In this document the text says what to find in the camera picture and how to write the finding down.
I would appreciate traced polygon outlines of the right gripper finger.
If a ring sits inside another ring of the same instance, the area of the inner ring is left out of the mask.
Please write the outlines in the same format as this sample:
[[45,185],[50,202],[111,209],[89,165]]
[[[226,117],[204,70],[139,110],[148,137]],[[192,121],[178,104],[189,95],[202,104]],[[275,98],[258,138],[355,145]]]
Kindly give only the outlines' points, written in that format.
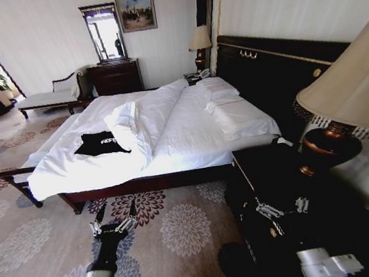
[[284,216],[284,213],[281,210],[278,210],[277,208],[266,203],[258,203],[256,211],[268,219],[271,219],[272,217],[280,218]]
[[309,199],[307,197],[299,197],[295,200],[295,206],[298,213],[308,213],[309,209]]

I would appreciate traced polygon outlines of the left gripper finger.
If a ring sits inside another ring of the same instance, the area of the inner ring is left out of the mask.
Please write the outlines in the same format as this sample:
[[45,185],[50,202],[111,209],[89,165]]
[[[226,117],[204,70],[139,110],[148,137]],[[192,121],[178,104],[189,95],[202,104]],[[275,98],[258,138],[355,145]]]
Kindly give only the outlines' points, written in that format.
[[106,203],[104,203],[101,208],[98,209],[96,213],[96,217],[94,221],[90,222],[90,228],[92,230],[93,236],[99,236],[101,231],[101,222],[103,221],[104,213],[105,213]]
[[137,211],[135,207],[135,202],[132,203],[128,216],[114,229],[115,232],[123,233],[124,231],[130,231],[135,228],[138,224]]

